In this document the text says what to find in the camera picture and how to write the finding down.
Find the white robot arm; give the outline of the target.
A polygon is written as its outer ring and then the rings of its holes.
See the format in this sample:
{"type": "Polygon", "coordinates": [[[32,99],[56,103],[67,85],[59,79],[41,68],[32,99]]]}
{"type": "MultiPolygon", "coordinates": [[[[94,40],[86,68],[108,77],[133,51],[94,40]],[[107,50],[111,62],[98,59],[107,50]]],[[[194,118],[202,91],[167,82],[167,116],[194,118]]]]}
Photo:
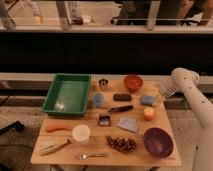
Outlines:
{"type": "Polygon", "coordinates": [[[213,104],[197,88],[199,81],[198,73],[175,68],[171,76],[160,83],[159,92],[164,97],[177,91],[184,94],[202,127],[192,171],[213,171],[213,104]]]}

